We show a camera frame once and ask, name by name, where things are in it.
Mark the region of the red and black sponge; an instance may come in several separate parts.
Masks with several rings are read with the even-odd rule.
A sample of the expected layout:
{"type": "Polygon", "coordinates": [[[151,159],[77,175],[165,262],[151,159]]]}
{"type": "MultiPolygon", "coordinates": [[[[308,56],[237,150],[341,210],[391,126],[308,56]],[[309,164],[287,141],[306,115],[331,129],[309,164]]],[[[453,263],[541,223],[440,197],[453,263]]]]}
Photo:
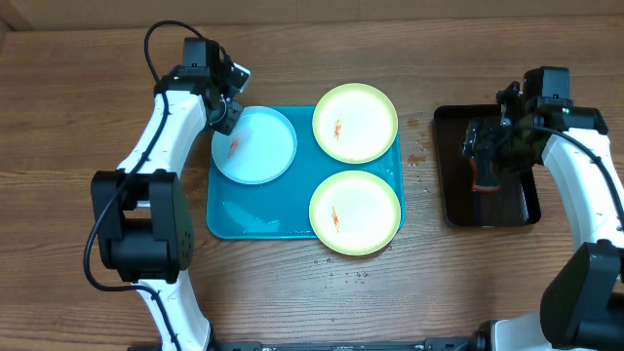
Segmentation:
{"type": "Polygon", "coordinates": [[[499,190],[500,182],[493,169],[493,162],[490,158],[476,157],[470,158],[472,177],[472,191],[478,193],[490,193],[499,190]]]}

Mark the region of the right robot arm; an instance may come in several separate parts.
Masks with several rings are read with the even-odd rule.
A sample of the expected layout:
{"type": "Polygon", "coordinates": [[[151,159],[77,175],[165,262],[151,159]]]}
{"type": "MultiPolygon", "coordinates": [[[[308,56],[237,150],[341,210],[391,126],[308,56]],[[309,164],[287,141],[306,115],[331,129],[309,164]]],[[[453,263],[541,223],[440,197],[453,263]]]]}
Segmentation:
{"type": "Polygon", "coordinates": [[[575,253],[542,295],[538,311],[489,324],[483,350],[620,350],[623,296],[623,185],[596,108],[571,99],[563,67],[529,70],[496,95],[498,122],[470,122],[462,153],[472,189],[493,192],[502,172],[542,165],[565,207],[575,253]]]}

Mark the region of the light blue plate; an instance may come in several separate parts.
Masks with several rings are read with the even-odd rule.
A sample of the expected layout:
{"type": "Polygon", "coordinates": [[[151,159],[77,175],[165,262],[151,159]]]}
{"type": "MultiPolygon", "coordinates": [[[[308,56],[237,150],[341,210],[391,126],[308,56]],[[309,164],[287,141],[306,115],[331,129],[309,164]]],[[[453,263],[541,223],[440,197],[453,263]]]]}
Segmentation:
{"type": "Polygon", "coordinates": [[[291,165],[297,137],[290,120],[266,106],[246,107],[232,133],[215,133],[212,159],[227,178],[246,185],[269,182],[291,165]]]}

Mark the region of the yellow-green plate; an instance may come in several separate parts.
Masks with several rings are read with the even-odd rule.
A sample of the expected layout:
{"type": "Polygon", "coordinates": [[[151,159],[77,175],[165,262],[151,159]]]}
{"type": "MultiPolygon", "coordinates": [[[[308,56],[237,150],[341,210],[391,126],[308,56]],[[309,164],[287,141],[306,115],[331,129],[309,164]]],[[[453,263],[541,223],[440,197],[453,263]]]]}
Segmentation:
{"type": "Polygon", "coordinates": [[[391,148],[398,133],[398,114],[379,89],[348,83],[321,97],[314,109],[312,130],[318,145],[333,159],[365,164],[391,148]]]}
{"type": "Polygon", "coordinates": [[[343,171],[326,178],[314,191],[309,220],[318,239],[346,255],[373,254],[399,230],[402,210],[394,189],[364,171],[343,171]]]}

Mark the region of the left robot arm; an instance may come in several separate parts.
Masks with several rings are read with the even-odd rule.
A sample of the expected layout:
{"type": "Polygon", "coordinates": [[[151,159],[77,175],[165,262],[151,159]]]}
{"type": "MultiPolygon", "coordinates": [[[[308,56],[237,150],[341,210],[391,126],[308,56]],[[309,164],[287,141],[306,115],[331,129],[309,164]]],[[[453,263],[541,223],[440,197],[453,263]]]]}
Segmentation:
{"type": "Polygon", "coordinates": [[[186,38],[182,63],[156,82],[153,112],[136,147],[117,170],[92,179],[96,221],[84,251],[86,278],[107,291],[91,270],[98,248],[102,264],[123,282],[118,291],[142,297],[162,350],[210,347],[211,326],[188,272],[194,231],[180,176],[201,132],[232,133],[243,110],[234,97],[250,76],[216,41],[186,38]]]}

